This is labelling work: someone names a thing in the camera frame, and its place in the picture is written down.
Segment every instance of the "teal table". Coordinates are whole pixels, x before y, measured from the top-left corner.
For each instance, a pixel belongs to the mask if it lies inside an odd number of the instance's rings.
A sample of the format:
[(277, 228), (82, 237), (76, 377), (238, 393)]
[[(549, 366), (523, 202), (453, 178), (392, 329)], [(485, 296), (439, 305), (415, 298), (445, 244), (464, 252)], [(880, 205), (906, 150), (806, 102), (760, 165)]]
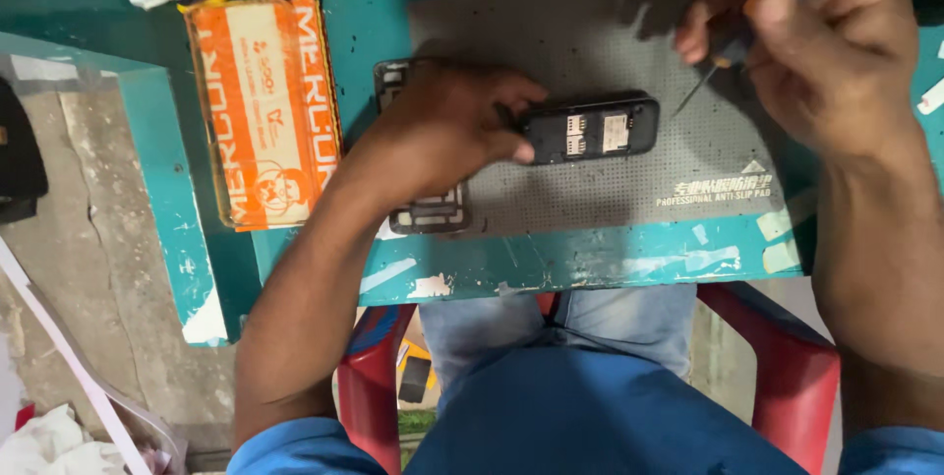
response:
[[(324, 0), (348, 142), (357, 136), (355, 119), (360, 127), (374, 115), (374, 64), (411, 53), (409, 1)], [(944, 77), (942, 39), (944, 29), (920, 33), (913, 105)], [(126, 0), (0, 0), (0, 51), (69, 58), (119, 73), (184, 336), (195, 345), (236, 341), (243, 315), (297, 229), (235, 233), (219, 223), (180, 15), (169, 6), (145, 13)], [(939, 167), (944, 109), (915, 115)], [(507, 238), (377, 240), (364, 269), (360, 304), (807, 274), (815, 217), (767, 238), (760, 217)], [(796, 263), (774, 266), (772, 253)]]

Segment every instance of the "person's right hand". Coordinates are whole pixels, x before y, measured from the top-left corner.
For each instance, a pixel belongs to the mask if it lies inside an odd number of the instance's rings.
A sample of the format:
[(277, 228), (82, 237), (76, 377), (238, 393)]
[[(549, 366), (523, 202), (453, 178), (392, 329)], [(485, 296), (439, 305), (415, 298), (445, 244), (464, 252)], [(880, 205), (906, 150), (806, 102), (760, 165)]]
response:
[[(682, 58), (708, 56), (710, 21), (744, 1), (696, 0), (676, 34)], [(919, 133), (909, 104), (917, 55), (911, 0), (750, 1), (744, 11), (757, 41), (749, 74), (793, 138), (842, 158), (885, 153)]]

